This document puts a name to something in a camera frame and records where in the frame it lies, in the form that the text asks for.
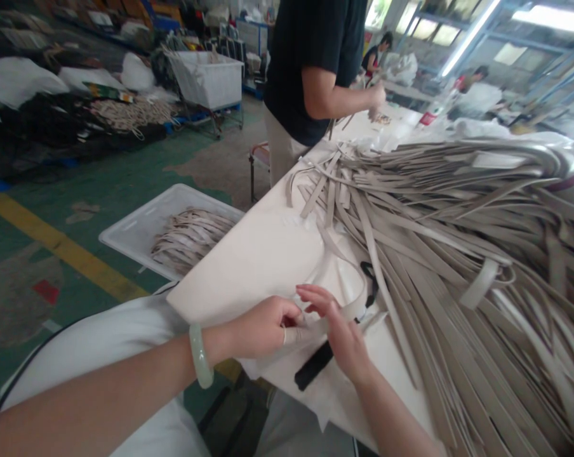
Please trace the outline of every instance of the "plastic basket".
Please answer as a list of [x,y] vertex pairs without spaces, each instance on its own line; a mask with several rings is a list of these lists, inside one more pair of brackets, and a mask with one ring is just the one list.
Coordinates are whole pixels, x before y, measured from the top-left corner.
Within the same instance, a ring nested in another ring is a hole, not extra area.
[[101,243],[159,275],[171,281],[179,281],[183,275],[153,260],[150,252],[156,242],[156,235],[165,231],[168,218],[182,213],[188,208],[212,211],[234,222],[238,222],[244,216],[242,211],[198,192],[196,189],[185,184],[175,184],[155,199],[105,229],[98,236],[98,239]]
[[210,110],[236,105],[243,98],[242,62],[210,52],[179,51],[166,54],[184,99]]

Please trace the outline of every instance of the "chair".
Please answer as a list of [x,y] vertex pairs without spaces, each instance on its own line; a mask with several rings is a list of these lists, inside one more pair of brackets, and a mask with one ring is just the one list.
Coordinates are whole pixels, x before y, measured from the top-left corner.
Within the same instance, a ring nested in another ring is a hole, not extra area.
[[268,146],[268,142],[259,143],[253,146],[249,151],[249,163],[251,164],[251,203],[257,202],[257,198],[255,198],[255,183],[253,179],[253,165],[255,162],[270,173],[270,147]]

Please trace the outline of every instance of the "jade bangle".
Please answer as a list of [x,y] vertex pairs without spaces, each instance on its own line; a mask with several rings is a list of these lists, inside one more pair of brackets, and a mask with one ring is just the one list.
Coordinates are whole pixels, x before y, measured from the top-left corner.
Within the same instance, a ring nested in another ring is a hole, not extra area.
[[206,359],[203,345],[203,331],[200,324],[190,326],[190,346],[192,347],[192,359],[194,360],[194,369],[196,378],[200,387],[207,389],[213,384],[214,371],[209,367]]

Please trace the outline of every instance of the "concrete floor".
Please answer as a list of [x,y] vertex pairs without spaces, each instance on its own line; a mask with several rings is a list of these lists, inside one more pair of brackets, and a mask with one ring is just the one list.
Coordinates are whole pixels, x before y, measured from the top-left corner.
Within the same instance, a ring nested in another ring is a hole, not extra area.
[[[265,127],[261,102],[244,96],[243,106],[244,129],[229,128],[220,141],[184,128],[140,150],[61,170],[57,182],[24,182],[0,194],[0,386],[55,328],[167,282],[138,273],[139,264],[101,244],[102,230],[176,183],[243,211],[251,206],[247,153],[265,140]],[[268,173],[256,169],[257,196],[268,189]],[[230,384],[217,378],[210,392],[186,392],[195,420]]]

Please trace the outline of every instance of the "work table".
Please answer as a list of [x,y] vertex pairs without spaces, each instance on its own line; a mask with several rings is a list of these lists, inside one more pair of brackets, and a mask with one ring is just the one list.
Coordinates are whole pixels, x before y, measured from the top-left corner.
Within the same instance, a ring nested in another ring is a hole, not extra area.
[[[380,126],[383,127],[383,134],[402,138],[413,128],[411,120],[416,115],[411,111],[387,106],[383,112],[392,119],[388,126]],[[379,125],[370,124],[365,112],[355,115],[344,130],[342,127],[338,125],[332,134],[332,141],[322,140],[298,162],[291,173],[306,168],[309,161],[326,159],[337,150],[336,141],[377,136],[379,131]],[[322,218],[323,215],[315,210],[306,220],[300,217],[305,201],[297,187],[310,184],[303,173],[294,182],[293,207],[289,208],[286,193],[288,177],[279,181],[251,208],[170,293],[168,301],[186,321],[199,322],[203,326],[228,321],[269,295],[293,298],[295,285],[310,279],[323,257],[323,242],[314,223],[315,218]],[[347,235],[336,233],[333,229],[330,229],[330,235],[351,260],[358,263],[366,259],[366,255]],[[363,285],[352,268],[345,268],[345,262],[331,257],[327,274],[318,284],[328,288],[344,306],[348,289],[359,291]],[[370,285],[365,284],[365,288],[363,299],[369,293]],[[378,305],[374,305],[368,312],[378,312],[378,309]],[[378,370],[421,426],[434,437],[420,373],[413,373],[413,383],[396,347],[388,320],[369,328],[364,337]],[[355,390],[340,372],[335,360],[304,392],[300,392],[294,382],[295,373],[323,341],[324,338],[320,338],[308,347],[284,356],[264,369],[261,375],[320,416],[327,416],[332,423],[368,447],[376,449]],[[249,374],[250,365],[249,362],[244,363]]]

